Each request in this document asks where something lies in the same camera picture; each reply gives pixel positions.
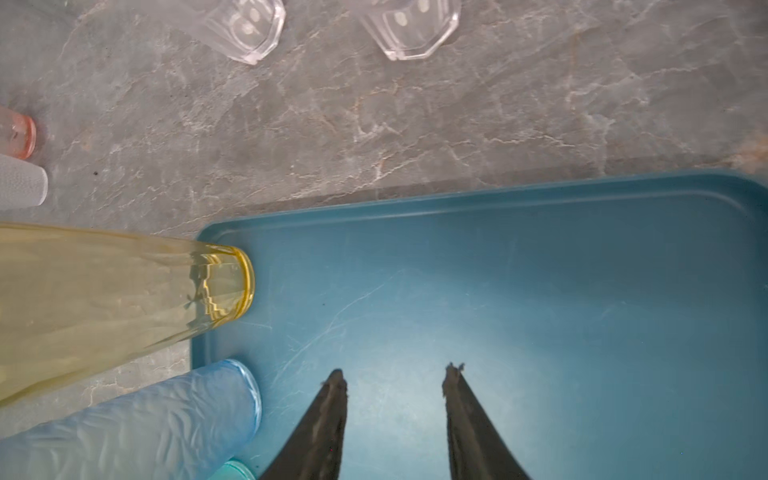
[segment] gray marble countertop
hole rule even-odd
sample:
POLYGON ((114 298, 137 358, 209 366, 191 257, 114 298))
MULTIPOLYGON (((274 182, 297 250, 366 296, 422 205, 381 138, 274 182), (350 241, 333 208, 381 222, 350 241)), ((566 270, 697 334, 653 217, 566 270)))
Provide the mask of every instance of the gray marble countertop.
MULTIPOLYGON (((256 67, 130 0, 0 2, 0 104, 45 203, 0 220, 193 237, 244 214, 768 161, 764 0, 471 0, 391 62, 338 0, 287 0, 256 67)), ((0 410, 0 437, 189 368, 179 344, 0 410)))

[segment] yellow translucent tumbler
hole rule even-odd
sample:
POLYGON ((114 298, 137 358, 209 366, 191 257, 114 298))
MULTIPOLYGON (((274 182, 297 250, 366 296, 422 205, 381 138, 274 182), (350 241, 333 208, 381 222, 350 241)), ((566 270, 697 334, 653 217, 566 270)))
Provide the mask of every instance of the yellow translucent tumbler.
POLYGON ((254 286, 235 247, 0 223, 0 406, 236 319, 254 286))

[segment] black tongs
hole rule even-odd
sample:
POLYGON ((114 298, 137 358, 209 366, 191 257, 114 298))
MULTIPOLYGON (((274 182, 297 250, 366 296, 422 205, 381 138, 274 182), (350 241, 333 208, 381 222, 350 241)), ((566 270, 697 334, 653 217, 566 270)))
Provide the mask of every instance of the black tongs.
MULTIPOLYGON (((529 480, 464 380, 463 369, 463 364, 448 365, 442 383, 452 480, 529 480)), ((260 480, 336 480, 345 424, 346 381, 337 369, 260 480)))

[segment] tray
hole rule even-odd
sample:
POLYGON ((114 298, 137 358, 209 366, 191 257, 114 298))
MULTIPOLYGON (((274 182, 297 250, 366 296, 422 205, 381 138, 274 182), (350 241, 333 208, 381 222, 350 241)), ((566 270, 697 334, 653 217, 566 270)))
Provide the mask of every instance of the tray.
POLYGON ((215 223, 253 260, 242 319, 256 474, 336 367, 340 478, 450 478, 441 381, 465 378, 534 480, 768 472, 768 191, 724 171, 547 184, 215 223))

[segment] marble surface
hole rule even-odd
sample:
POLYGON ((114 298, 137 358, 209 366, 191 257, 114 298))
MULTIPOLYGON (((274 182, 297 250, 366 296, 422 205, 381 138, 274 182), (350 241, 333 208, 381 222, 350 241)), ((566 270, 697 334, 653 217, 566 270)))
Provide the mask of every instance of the marble surface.
MULTIPOLYGON (((763 0, 472 0, 391 62, 338 0, 287 0, 256 67, 130 0, 0 2, 0 104, 41 128, 0 220, 193 237, 324 204, 687 167, 764 172, 763 0)), ((0 437, 189 368, 187 344, 0 410, 0 437)))

